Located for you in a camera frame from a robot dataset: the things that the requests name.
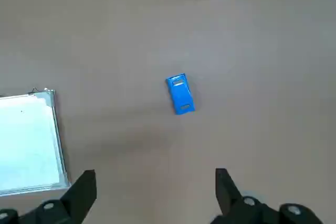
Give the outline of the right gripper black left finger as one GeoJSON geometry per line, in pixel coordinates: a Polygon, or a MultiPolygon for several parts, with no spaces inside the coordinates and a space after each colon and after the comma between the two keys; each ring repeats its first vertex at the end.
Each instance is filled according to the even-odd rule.
{"type": "Polygon", "coordinates": [[[86,170],[60,199],[45,201],[21,216],[15,209],[1,209],[1,223],[82,223],[96,199],[96,172],[86,170]]]}

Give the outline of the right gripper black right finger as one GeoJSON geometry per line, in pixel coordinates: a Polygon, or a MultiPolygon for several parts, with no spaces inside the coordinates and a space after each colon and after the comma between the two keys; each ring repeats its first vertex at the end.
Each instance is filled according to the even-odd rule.
{"type": "Polygon", "coordinates": [[[215,171],[215,193],[221,209],[212,223],[250,223],[250,224],[318,224],[322,221],[308,207],[300,204],[282,204],[274,210],[252,196],[243,196],[227,169],[215,171]]]}

